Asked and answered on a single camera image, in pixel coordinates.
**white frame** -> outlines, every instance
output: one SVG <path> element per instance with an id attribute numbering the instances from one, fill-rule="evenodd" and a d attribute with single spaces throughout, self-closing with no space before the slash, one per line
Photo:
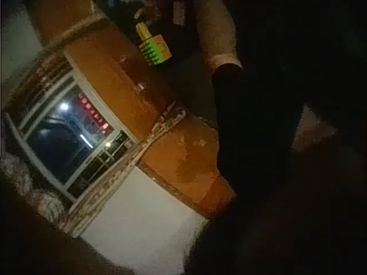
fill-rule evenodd
<path id="1" fill-rule="evenodd" d="M 56 189 L 58 189 L 63 195 L 65 195 L 72 203 L 75 203 L 77 201 L 77 198 L 75 198 L 71 193 L 68 192 L 68 189 L 70 186 L 75 182 L 77 177 L 84 171 L 86 166 L 89 164 L 89 162 L 95 158 L 100 152 L 101 149 L 106 145 L 107 142 L 110 142 L 114 140 L 120 131 L 124 131 L 126 135 L 128 136 L 128 139 L 131 139 L 133 143 L 137 143 L 137 138 L 132 135 L 132 133 L 121 123 L 121 121 L 116 117 L 116 115 L 109 109 L 109 107 L 105 104 L 105 102 L 101 99 L 101 97 L 96 93 L 96 91 L 93 89 L 92 85 L 87 81 L 85 76 L 82 74 L 80 69 L 77 67 L 75 62 L 72 60 L 71 56 L 69 56 L 66 52 L 64 52 L 64 56 L 67 58 L 68 62 L 71 64 L 73 70 L 69 73 L 67 73 L 65 76 L 60 78 L 60 80 L 50 88 L 45 93 L 45 96 L 42 98 L 42 100 L 35 104 L 34 107 L 29 111 L 29 113 L 22 119 L 22 121 L 19 124 L 19 127 L 17 128 L 13 121 L 11 120 L 11 117 L 8 113 L 6 113 L 6 119 L 9 122 L 9 126 L 11 131 L 13 132 L 14 137 L 17 139 L 18 144 L 21 146 L 27 157 L 30 159 L 31 162 L 38 168 L 40 173 L 49 181 L 50 184 L 52 184 Z M 40 106 L 45 102 L 45 100 L 55 91 L 57 90 L 60 85 L 62 85 L 67 79 L 70 77 L 73 77 L 74 81 L 68 85 L 62 92 L 60 92 L 59 95 L 57 95 L 49 104 L 45 107 L 45 109 L 40 113 L 40 115 L 35 119 L 35 121 L 32 123 L 32 125 L 27 130 L 27 133 L 24 133 L 24 136 L 21 136 L 21 131 L 23 127 L 26 125 L 26 123 L 29 121 L 29 119 L 32 117 L 32 115 L 38 110 Z M 54 107 L 54 105 L 62 99 L 62 97 L 75 85 L 78 85 L 80 89 L 83 91 L 83 93 L 88 97 L 88 100 L 93 104 L 93 106 L 98 110 L 98 112 L 108 121 L 109 125 L 114 129 L 108 137 L 106 137 L 105 141 L 99 144 L 97 147 L 93 149 L 91 154 L 82 162 L 81 165 L 75 170 L 75 172 L 70 176 L 70 178 L 65 182 L 65 184 L 62 184 L 45 166 L 44 164 L 39 160 L 37 155 L 33 152 L 33 150 L 30 148 L 30 146 L 27 143 L 27 138 L 31 134 L 31 132 L 36 128 L 36 126 L 39 124 L 39 122 L 44 118 L 44 116 Z M 100 180 L 106 173 L 109 172 L 111 168 L 113 168 L 115 165 L 112 165 L 105 173 L 99 177 L 97 181 Z"/>

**window frame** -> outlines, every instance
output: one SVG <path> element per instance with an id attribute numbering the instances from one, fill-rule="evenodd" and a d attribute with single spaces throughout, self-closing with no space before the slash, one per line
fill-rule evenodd
<path id="1" fill-rule="evenodd" d="M 77 67 L 75 62 L 72 60 L 71 56 L 64 52 L 64 56 L 72 67 L 72 70 L 68 72 L 65 76 L 62 76 L 58 82 L 56 82 L 53 86 L 51 86 L 45 95 L 42 97 L 39 103 L 35 104 L 32 109 L 24 116 L 22 121 L 19 123 L 19 126 L 15 126 L 9 113 L 5 114 L 5 118 L 9 123 L 10 129 L 17 140 L 18 144 L 27 155 L 29 160 L 35 165 L 35 167 L 39 170 L 39 172 L 46 178 L 46 180 L 53 185 L 58 191 L 60 191 L 64 196 L 66 196 L 72 203 L 75 203 L 78 200 L 78 197 L 74 197 L 68 189 L 76 182 L 76 179 L 80 176 L 80 174 L 87 168 L 89 163 L 97 158 L 97 156 L 102 152 L 103 148 L 106 146 L 106 143 L 112 142 L 115 138 L 118 137 L 121 131 L 123 131 L 127 135 L 127 139 L 123 142 L 123 144 L 130 142 L 132 144 L 136 144 L 138 141 L 136 137 L 128 130 L 128 128 L 122 124 L 122 122 L 116 117 L 116 115 L 110 110 L 110 108 L 105 104 L 105 102 L 101 99 L 98 93 L 94 90 L 92 85 L 87 81 L 83 73 Z M 65 89 L 63 89 L 58 95 L 54 97 L 54 99 L 47 105 L 44 106 L 44 102 L 56 91 L 60 86 L 63 85 L 70 77 L 73 78 L 72 83 L 70 83 Z M 78 85 L 81 91 L 85 94 L 88 100 L 93 104 L 93 106 L 98 110 L 98 112 L 104 117 L 104 119 L 109 123 L 109 125 L 114 129 L 105 140 L 99 144 L 97 147 L 93 149 L 91 154 L 89 154 L 86 159 L 82 162 L 81 165 L 75 170 L 75 172 L 69 177 L 69 179 L 62 184 L 39 160 L 37 155 L 33 152 L 30 145 L 27 142 L 28 137 L 32 133 L 32 131 L 38 126 L 41 120 L 47 115 L 47 113 L 72 89 L 75 85 Z M 33 117 L 35 112 L 38 111 L 39 108 L 44 108 L 38 117 L 35 117 L 34 122 L 32 122 L 31 126 L 28 128 L 26 133 L 22 133 L 24 126 L 27 125 L 28 121 Z M 102 173 L 94 182 L 99 181 L 106 173 L 108 173 L 115 165 L 124 158 L 124 155 L 120 157 L 116 163 L 112 164 L 104 173 Z M 86 188 L 79 197 L 83 196 L 88 190 Z"/>

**red digital numbers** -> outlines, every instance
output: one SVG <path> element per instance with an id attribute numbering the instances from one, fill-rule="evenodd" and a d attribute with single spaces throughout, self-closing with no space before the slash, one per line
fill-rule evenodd
<path id="1" fill-rule="evenodd" d="M 101 126 L 101 129 L 103 129 L 102 133 L 105 133 L 106 129 L 108 128 L 108 123 L 103 119 L 103 117 L 99 114 L 99 112 L 94 108 L 94 106 L 89 102 L 89 100 L 82 94 L 79 93 L 78 97 L 80 99 L 80 102 L 84 106 L 84 108 L 89 111 L 91 114 L 91 117 L 98 123 L 98 125 Z"/>

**white wall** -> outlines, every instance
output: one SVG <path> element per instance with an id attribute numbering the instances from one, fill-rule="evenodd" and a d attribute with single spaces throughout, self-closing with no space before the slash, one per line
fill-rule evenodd
<path id="1" fill-rule="evenodd" d="M 1 83 L 17 73 L 42 50 L 21 0 L 2 3 Z"/>
<path id="2" fill-rule="evenodd" d="M 135 168 L 82 238 L 137 274 L 180 274 L 185 253 L 204 223 Z"/>

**black sleeve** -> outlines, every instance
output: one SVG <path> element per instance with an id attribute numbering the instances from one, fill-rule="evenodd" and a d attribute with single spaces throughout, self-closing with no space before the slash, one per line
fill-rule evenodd
<path id="1" fill-rule="evenodd" d="M 245 76 L 234 64 L 212 76 L 217 165 L 237 195 L 259 201 L 284 180 L 302 102 L 276 73 Z"/>

